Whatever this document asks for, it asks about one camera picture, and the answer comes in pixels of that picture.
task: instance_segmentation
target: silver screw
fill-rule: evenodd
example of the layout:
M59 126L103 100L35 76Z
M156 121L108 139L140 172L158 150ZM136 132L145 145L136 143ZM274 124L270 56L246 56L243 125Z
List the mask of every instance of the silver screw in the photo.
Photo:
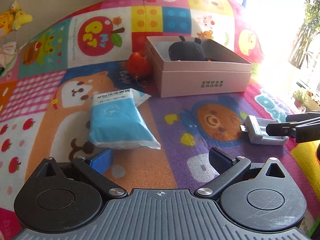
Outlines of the silver screw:
M197 193L201 196L209 196L213 193L212 189L207 188L207 187L202 187L197 190Z
M124 194L124 189L119 188L119 187L115 187L115 188L112 188L111 190L109 190L109 193L113 196L121 196Z

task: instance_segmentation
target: cotton pad package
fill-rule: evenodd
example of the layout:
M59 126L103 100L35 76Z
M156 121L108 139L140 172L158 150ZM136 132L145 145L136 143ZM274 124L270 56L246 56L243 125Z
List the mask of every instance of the cotton pad package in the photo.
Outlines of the cotton pad package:
M94 95L89 140L98 147L160 149L137 106L150 96L134 89Z

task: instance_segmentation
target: open cardboard box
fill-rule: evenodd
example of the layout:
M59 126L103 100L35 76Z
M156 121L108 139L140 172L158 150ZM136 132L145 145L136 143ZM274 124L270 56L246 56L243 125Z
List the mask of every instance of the open cardboard box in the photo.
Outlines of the open cardboard box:
M252 65L219 43L201 38L205 55L214 61L171 61L169 47L177 36L151 36L146 41L146 57L160 96L216 94L245 91Z

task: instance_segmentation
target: green plant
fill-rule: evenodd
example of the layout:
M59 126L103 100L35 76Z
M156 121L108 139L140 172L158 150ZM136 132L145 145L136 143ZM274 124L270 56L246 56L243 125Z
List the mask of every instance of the green plant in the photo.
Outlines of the green plant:
M307 67L311 60L317 60L309 50L310 43L320 34L320 0L305 0L305 18L293 42L289 62L301 68L306 61Z
M293 98L296 99L300 104L308 104L308 94L307 91L303 88L299 88L293 92Z

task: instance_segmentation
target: checkered pattern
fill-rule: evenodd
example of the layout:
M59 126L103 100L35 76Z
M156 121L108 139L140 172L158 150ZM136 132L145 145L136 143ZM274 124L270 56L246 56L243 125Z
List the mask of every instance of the checkered pattern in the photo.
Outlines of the checkered pattern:
M0 122L44 112L65 72L62 70L20 79L0 115Z

